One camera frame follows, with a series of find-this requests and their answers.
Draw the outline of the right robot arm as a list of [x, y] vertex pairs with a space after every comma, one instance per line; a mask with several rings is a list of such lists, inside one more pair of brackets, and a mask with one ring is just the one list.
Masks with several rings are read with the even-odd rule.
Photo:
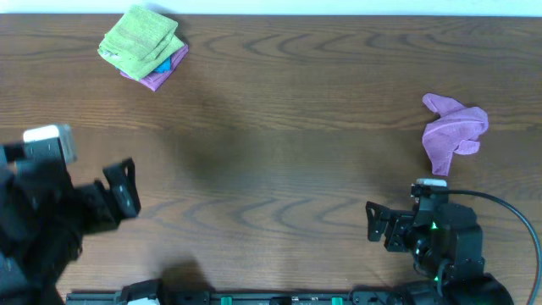
[[475, 212], [448, 202], [420, 202], [412, 212], [366, 204], [368, 239], [385, 237], [389, 252], [409, 252], [428, 278], [395, 289], [388, 304], [507, 305], [507, 289], [484, 272], [483, 231]]

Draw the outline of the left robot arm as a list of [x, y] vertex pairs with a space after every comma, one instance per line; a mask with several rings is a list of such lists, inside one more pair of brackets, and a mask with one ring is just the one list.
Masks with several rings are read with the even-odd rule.
[[29, 161], [1, 175], [1, 302], [60, 304], [56, 283], [84, 236], [116, 230], [141, 211], [132, 159], [106, 182], [74, 186], [61, 160]]

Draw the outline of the green microfiber cloth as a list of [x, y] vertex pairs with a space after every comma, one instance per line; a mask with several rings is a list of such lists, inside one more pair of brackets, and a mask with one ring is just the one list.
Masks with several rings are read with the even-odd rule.
[[98, 52], [114, 60], [156, 58], [170, 44], [177, 27], [176, 21], [133, 5], [105, 34]]

